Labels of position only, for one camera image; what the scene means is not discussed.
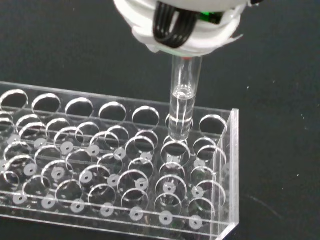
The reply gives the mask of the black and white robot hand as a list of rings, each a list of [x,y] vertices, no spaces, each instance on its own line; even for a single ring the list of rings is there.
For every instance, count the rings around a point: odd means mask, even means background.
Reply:
[[[133,36],[153,53],[202,57],[236,39],[241,15],[259,0],[116,0]]]

